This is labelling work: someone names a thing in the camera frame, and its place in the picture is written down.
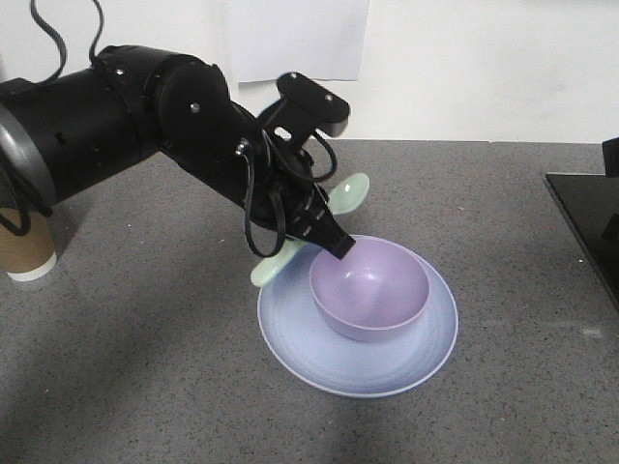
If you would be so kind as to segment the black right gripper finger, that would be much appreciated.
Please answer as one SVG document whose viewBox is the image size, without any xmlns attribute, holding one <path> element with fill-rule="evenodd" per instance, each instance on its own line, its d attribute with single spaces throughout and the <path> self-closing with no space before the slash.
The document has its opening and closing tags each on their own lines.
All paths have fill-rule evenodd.
<svg viewBox="0 0 619 464">
<path fill-rule="evenodd" d="M 606 177 L 619 176 L 619 138 L 606 140 L 602 144 L 604 172 Z"/>
</svg>

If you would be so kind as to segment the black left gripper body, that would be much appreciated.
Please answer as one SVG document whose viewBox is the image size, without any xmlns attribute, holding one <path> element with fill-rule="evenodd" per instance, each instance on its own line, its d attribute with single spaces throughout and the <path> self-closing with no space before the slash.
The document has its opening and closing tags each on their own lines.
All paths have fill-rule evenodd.
<svg viewBox="0 0 619 464">
<path fill-rule="evenodd" d="M 238 104 L 213 104 L 211 110 L 207 185 L 244 209 L 249 241 L 254 223 L 283 241 L 290 236 L 293 211 L 329 174 L 313 173 L 313 160 L 303 147 L 288 149 L 285 130 L 268 133 L 258 126 L 258 116 Z"/>
</svg>

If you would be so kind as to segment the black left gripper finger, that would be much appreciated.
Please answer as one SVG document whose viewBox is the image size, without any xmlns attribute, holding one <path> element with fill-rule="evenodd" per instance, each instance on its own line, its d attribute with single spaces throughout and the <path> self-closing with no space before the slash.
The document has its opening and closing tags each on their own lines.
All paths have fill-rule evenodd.
<svg viewBox="0 0 619 464">
<path fill-rule="evenodd" d="M 339 226 L 330 211 L 326 191 L 317 186 L 293 211 L 289 235 L 320 246 L 339 260 L 355 245 L 355 240 Z"/>
</svg>

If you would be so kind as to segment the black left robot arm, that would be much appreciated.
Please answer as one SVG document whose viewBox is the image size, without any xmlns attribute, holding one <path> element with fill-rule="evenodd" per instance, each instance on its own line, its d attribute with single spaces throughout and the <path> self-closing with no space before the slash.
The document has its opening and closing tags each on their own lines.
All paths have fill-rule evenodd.
<svg viewBox="0 0 619 464">
<path fill-rule="evenodd" d="M 336 257 L 353 247 L 336 223 L 305 149 L 346 126 L 346 101 L 298 72 L 277 82 L 259 115 L 234 102 L 221 70 L 187 55 L 109 46 L 92 66 L 47 83 L 1 86 L 2 225 L 26 234 L 31 215 L 156 153 L 244 210 L 246 225 Z"/>
</svg>

